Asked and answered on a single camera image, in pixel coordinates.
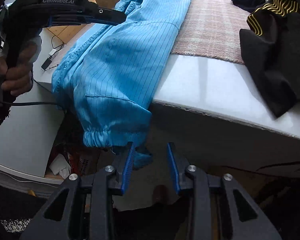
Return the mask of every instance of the white table top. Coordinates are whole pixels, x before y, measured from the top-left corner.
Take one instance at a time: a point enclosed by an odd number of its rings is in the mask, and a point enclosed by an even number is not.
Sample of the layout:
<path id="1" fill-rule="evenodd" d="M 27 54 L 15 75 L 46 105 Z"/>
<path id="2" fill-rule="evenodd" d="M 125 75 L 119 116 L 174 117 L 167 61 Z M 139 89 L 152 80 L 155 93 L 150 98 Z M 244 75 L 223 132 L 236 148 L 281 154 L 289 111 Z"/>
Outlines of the white table top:
<path id="1" fill-rule="evenodd" d="M 50 85 L 54 70 L 37 70 L 35 78 Z M 300 138 L 300 103 L 276 119 L 244 65 L 170 55 L 153 101 Z"/>

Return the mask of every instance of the finger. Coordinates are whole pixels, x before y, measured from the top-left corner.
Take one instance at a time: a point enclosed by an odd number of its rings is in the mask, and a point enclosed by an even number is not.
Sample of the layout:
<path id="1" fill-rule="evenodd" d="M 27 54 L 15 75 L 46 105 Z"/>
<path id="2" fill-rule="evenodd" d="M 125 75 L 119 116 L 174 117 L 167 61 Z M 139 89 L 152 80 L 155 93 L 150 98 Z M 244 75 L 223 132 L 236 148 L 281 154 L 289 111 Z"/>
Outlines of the finger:
<path id="1" fill-rule="evenodd" d="M 7 73 L 8 66 L 4 57 L 0 57 L 0 75 L 5 75 Z"/>
<path id="2" fill-rule="evenodd" d="M 18 64 L 16 67 L 9 68 L 6 73 L 7 80 L 18 80 L 26 76 L 32 70 L 33 64 Z"/>
<path id="3" fill-rule="evenodd" d="M 11 91 L 11 95 L 17 97 L 20 96 L 26 92 L 29 92 L 32 89 L 32 81 L 30 81 L 30 83 L 28 83 L 25 87 L 22 87 L 18 90 L 13 90 Z"/>
<path id="4" fill-rule="evenodd" d="M 27 47 L 20 52 L 18 61 L 29 62 L 29 60 L 33 57 L 33 55 L 36 52 L 37 52 L 37 45 L 34 42 L 30 41 L 27 44 Z"/>
<path id="5" fill-rule="evenodd" d="M 1 88 L 4 91 L 14 91 L 20 88 L 27 86 L 29 83 L 31 84 L 31 76 L 32 73 L 29 72 L 27 75 L 23 76 L 18 80 L 6 80 L 2 83 Z"/>

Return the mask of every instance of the metal screw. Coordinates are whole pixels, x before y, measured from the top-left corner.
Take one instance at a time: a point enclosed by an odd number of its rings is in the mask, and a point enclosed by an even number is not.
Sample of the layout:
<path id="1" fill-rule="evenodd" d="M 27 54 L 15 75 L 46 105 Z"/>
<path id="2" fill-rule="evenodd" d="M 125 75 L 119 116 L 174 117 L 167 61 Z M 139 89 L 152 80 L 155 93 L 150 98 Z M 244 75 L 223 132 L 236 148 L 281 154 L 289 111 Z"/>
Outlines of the metal screw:
<path id="1" fill-rule="evenodd" d="M 194 166 L 194 165 L 189 165 L 188 166 L 188 171 L 195 172 L 196 170 L 197 170 L 196 166 Z"/>
<path id="2" fill-rule="evenodd" d="M 78 178 L 78 175 L 73 173 L 69 175 L 69 180 L 76 180 Z"/>
<path id="3" fill-rule="evenodd" d="M 112 172 L 112 171 L 114 171 L 114 166 L 111 166 L 111 165 L 106 166 L 106 167 L 105 167 L 105 170 L 106 170 L 107 172 Z"/>
<path id="4" fill-rule="evenodd" d="M 225 175 L 223 175 L 223 178 L 226 180 L 226 181 L 231 181 L 233 179 L 232 175 L 229 174 L 229 173 L 226 173 Z"/>

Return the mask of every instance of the blue fabric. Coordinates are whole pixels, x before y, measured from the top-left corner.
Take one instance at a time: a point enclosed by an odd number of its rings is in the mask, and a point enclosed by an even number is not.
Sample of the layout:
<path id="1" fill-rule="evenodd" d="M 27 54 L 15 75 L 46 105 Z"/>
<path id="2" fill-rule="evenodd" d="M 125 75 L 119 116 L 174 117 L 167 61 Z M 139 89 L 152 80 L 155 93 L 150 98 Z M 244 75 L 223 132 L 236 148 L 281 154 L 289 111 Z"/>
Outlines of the blue fabric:
<path id="1" fill-rule="evenodd" d="M 147 110 L 191 0 L 121 0 L 127 20 L 95 24 L 52 77 L 57 101 L 74 105 L 90 147 L 141 145 Z"/>

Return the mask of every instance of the woven mat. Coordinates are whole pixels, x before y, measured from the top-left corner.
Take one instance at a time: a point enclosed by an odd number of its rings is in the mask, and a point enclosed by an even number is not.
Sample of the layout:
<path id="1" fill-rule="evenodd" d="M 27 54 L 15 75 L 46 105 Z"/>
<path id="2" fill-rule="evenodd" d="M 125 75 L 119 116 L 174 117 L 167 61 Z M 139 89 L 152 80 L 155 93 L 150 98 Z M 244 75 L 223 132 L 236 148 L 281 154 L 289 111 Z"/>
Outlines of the woven mat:
<path id="1" fill-rule="evenodd" d="M 248 15 L 231 0 L 191 0 L 171 54 L 243 64 L 239 30 L 249 29 Z"/>

